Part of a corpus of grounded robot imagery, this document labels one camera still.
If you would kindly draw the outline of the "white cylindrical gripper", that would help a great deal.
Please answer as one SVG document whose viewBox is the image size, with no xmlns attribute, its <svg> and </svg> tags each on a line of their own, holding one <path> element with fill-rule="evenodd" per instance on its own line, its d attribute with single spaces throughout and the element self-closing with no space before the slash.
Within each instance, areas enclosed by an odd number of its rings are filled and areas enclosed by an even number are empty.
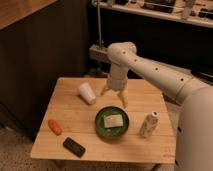
<svg viewBox="0 0 213 171">
<path fill-rule="evenodd" d="M 128 80 L 127 73 L 128 73 L 127 67 L 122 67 L 112 63 L 110 67 L 110 73 L 107 78 L 107 85 L 103 87 L 100 93 L 100 95 L 103 96 L 110 89 L 114 91 L 120 91 L 118 93 L 118 97 L 121 100 L 124 108 L 128 106 L 127 91 L 123 89 L 127 84 Z"/>
</svg>

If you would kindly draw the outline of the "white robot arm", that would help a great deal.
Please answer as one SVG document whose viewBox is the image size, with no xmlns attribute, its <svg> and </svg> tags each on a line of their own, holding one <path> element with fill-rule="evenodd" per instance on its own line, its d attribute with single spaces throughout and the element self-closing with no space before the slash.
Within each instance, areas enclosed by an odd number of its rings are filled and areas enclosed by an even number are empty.
<svg viewBox="0 0 213 171">
<path fill-rule="evenodd" d="M 133 71 L 181 106 L 174 171 L 213 171 L 213 86 L 139 57 L 132 42 L 109 45 L 107 57 L 104 91 L 117 92 L 126 104 L 127 73 Z"/>
</svg>

